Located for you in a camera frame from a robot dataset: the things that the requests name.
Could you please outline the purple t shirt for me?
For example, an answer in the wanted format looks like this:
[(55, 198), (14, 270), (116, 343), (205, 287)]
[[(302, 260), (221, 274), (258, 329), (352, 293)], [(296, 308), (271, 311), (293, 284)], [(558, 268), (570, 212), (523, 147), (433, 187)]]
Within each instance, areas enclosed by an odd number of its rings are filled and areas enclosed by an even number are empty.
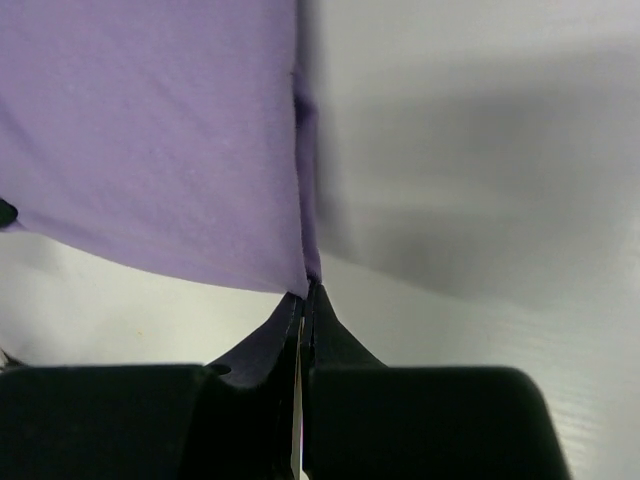
[(162, 275), (305, 296), (316, 110), (295, 1), (5, 1), (10, 229)]

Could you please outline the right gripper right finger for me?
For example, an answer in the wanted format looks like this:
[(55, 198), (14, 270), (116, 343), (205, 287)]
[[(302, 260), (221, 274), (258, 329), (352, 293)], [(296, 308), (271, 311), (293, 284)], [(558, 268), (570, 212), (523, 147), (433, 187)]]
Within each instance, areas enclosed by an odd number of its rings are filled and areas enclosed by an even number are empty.
[(312, 479), (566, 479), (546, 401), (500, 366), (390, 367), (313, 285), (302, 337), (303, 460)]

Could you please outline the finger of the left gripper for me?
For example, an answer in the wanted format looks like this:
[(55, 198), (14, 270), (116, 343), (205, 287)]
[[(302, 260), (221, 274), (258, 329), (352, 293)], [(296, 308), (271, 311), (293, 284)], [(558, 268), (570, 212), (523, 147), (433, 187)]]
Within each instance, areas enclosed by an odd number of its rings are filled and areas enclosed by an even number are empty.
[(18, 210), (4, 199), (0, 199), (0, 228), (10, 227), (16, 222), (17, 218)]

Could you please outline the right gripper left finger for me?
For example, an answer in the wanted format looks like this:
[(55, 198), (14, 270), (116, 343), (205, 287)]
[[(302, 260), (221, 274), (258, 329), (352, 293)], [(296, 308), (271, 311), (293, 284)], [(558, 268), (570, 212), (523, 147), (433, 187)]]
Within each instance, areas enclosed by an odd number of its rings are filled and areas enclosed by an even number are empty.
[(5, 479), (291, 479), (302, 301), (213, 363), (15, 368)]

